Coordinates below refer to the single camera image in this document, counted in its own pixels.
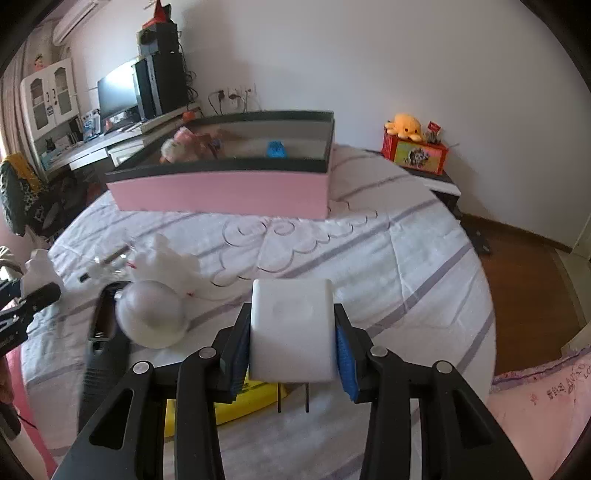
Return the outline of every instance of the air conditioner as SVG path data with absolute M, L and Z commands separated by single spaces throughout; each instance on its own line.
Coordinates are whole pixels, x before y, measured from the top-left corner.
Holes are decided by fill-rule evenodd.
M 53 30 L 53 44 L 64 43 L 66 37 L 83 21 L 88 20 L 100 10 L 109 0 L 78 0 L 70 8 Z

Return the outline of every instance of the chair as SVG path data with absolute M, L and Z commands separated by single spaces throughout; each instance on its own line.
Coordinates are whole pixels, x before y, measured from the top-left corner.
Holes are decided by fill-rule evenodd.
M 87 185 L 71 177 L 44 184 L 22 154 L 0 163 L 0 200 L 11 231 L 24 236 L 26 227 L 54 239 L 86 206 Z

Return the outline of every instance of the computer monitor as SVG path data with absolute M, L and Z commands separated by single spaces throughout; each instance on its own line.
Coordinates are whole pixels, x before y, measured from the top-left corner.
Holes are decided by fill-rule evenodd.
M 134 65 L 137 59 L 126 61 L 98 82 L 100 118 L 105 120 L 137 106 Z

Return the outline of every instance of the striped bedspread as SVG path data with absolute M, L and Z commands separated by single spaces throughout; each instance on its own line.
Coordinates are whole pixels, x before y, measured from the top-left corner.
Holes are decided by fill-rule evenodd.
M 22 370 L 37 426 L 59 460 L 76 436 L 89 323 L 108 283 L 79 284 L 97 250 L 159 232 L 190 254 L 194 286 L 187 336 L 172 348 L 134 345 L 130 364 L 164 365 L 210 345 L 249 301 L 254 278 L 329 278 L 335 302 L 374 343 L 403 359 L 454 363 L 485 398 L 495 359 L 495 322 L 482 267 L 446 208 L 416 179 L 374 154 L 335 146 L 330 217 L 325 221 L 210 213 L 120 212 L 104 194 L 51 249 L 67 292 L 30 326 Z M 345 480 L 361 468 L 369 406 L 354 405 L 339 382 L 311 386 L 310 413 L 295 390 L 282 405 L 219 429 L 228 478 Z M 419 478 L 420 432 L 413 412 L 412 478 Z M 173 443 L 165 472 L 173 478 Z

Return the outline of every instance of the pink box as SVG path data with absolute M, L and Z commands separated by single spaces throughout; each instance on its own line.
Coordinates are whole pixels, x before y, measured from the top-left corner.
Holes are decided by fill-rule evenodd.
M 215 212 L 324 219 L 328 215 L 330 112 L 255 112 L 195 120 L 199 131 L 219 125 L 229 132 L 223 156 L 159 164 L 163 136 L 113 172 L 107 185 L 121 210 Z M 281 141 L 284 158 L 264 156 Z

